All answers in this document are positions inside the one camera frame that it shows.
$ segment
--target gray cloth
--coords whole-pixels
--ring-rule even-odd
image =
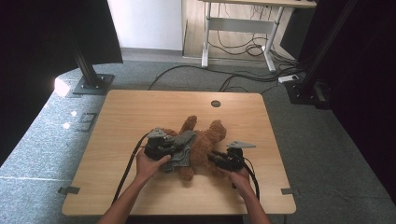
[[[165,173],[171,173],[177,166],[189,166],[190,165],[190,144],[195,139],[194,131],[186,131],[178,136],[170,137],[174,138],[174,147],[182,148],[179,152],[175,153],[171,160],[163,165],[163,171]]]

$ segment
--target carpeted floor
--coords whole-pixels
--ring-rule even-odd
[[[155,78],[182,63],[125,61],[96,65],[113,74],[110,89],[148,90]],[[260,67],[211,65],[210,69],[271,77]],[[165,73],[152,86],[163,91],[219,91],[230,75],[193,67]],[[81,74],[59,76],[74,87]],[[331,110],[292,105],[282,84],[236,77],[228,91],[262,92],[276,141],[295,192],[297,211],[288,223],[394,223],[396,207]],[[65,196],[105,96],[53,93],[29,131],[0,168],[0,223],[95,223],[98,217],[66,217]],[[271,216],[274,223],[283,217]]]

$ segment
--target brown fur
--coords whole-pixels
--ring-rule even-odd
[[[196,116],[189,116],[184,121],[179,133],[185,131],[193,131],[197,123]],[[174,131],[163,129],[169,135],[174,135]],[[178,174],[184,180],[192,180],[194,176],[193,166],[204,166],[214,175],[223,177],[224,174],[215,166],[215,164],[207,159],[207,154],[215,149],[215,144],[225,138],[227,130],[222,125],[221,121],[214,120],[206,131],[195,131],[195,140],[191,144],[190,151],[190,166],[179,167]]]

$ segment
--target white power strip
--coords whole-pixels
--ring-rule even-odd
[[[296,75],[291,75],[291,76],[286,76],[286,77],[280,77],[278,80],[280,83],[287,82],[287,81],[294,81],[299,79]]]

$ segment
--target desk leg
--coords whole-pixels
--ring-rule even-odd
[[[269,39],[267,41],[267,44],[266,44],[265,47],[262,47],[262,51],[263,51],[263,54],[264,54],[264,57],[265,57],[265,61],[267,61],[267,64],[268,64],[268,69],[272,73],[275,72],[276,69],[275,69],[272,57],[270,55],[270,49],[271,49],[271,46],[272,46],[272,44],[274,42],[276,30],[277,30],[277,27],[279,26],[279,22],[280,22],[280,18],[282,17],[282,13],[283,13],[283,7],[279,7],[279,11],[277,12],[276,19],[274,21],[274,26],[272,28],[271,34],[269,35]]]
[[[204,49],[202,50],[202,67],[208,66],[208,58],[209,58],[209,23],[210,23],[210,8],[212,4],[207,3],[207,12],[206,12],[206,23],[205,23],[205,42]]]

